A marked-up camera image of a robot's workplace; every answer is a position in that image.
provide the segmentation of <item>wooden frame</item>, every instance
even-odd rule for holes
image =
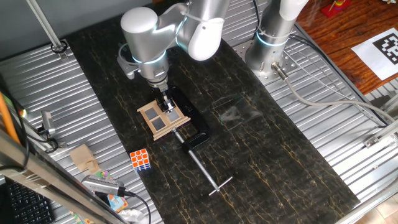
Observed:
[[[146,113],[146,111],[149,111],[150,109],[154,109],[157,115],[154,116],[152,119],[150,119]],[[144,117],[144,120],[148,124],[148,127],[150,128],[152,133],[154,133],[154,141],[171,132],[173,128],[177,128],[191,120],[191,118],[184,116],[184,114],[180,111],[180,108],[178,108],[177,106],[174,108],[174,111],[178,114],[179,118],[171,121],[169,119],[169,114],[166,112],[162,112],[155,100],[137,110],[137,112],[140,112],[142,117]],[[156,129],[156,127],[154,126],[153,122],[158,119],[161,119],[161,121],[163,122],[163,128]]]

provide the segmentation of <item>gray cable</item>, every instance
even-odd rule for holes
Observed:
[[[377,111],[378,113],[382,114],[384,117],[386,117],[388,120],[390,120],[391,122],[394,122],[395,119],[392,118],[392,116],[388,115],[386,112],[384,112],[383,110],[380,110],[379,108],[373,106],[373,105],[369,105],[367,103],[364,102],[360,102],[360,101],[354,101],[354,100],[340,100],[340,101],[332,101],[332,102],[324,102],[324,103],[316,103],[316,102],[311,102],[308,101],[304,98],[302,98],[293,88],[292,84],[290,83],[289,79],[285,80],[286,85],[290,88],[291,92],[297,97],[298,100],[300,100],[301,102],[305,103],[306,105],[310,105],[310,106],[331,106],[331,105],[341,105],[341,104],[353,104],[353,105],[360,105],[360,106],[364,106],[367,108],[370,108],[374,111]]]

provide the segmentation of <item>rubik's cube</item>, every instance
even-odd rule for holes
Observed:
[[[148,153],[146,149],[141,149],[130,153],[132,166],[136,171],[150,169]]]

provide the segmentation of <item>metal grating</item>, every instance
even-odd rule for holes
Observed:
[[[234,47],[237,54],[243,58],[244,45],[248,46],[250,43],[245,42]],[[361,100],[359,91],[349,85],[339,72],[326,64],[309,46],[290,39],[285,52],[330,88],[352,100]],[[319,102],[344,99],[299,66],[296,67],[297,69],[288,75],[302,97]],[[267,83],[265,88],[361,202],[378,193],[398,176],[397,147],[376,146],[367,149],[363,144],[367,138],[380,130],[380,122],[372,114],[364,114],[353,105],[304,105],[291,94],[287,85],[279,78]]]
[[[127,189],[146,200],[152,223],[163,223],[73,52],[68,49],[67,54],[69,59],[61,61],[48,45],[0,62],[0,73],[35,127],[41,125],[40,111],[51,111],[57,127],[54,137],[68,144],[67,149],[51,155],[55,161],[81,181],[90,173],[77,169],[69,151],[85,143],[102,170],[108,170],[114,179],[124,182]],[[127,202],[129,208],[147,215],[140,200],[130,197]],[[55,202],[52,206],[56,223],[76,223],[67,208]]]

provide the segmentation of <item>orange pole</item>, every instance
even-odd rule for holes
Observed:
[[[0,113],[2,114],[2,119],[4,121],[4,125],[6,126],[8,135],[10,135],[13,140],[18,142],[18,144],[21,144],[19,141],[17,132],[15,131],[14,124],[12,123],[11,115],[10,112],[8,111],[8,107],[6,102],[4,101],[4,97],[2,96],[2,93],[0,93]]]

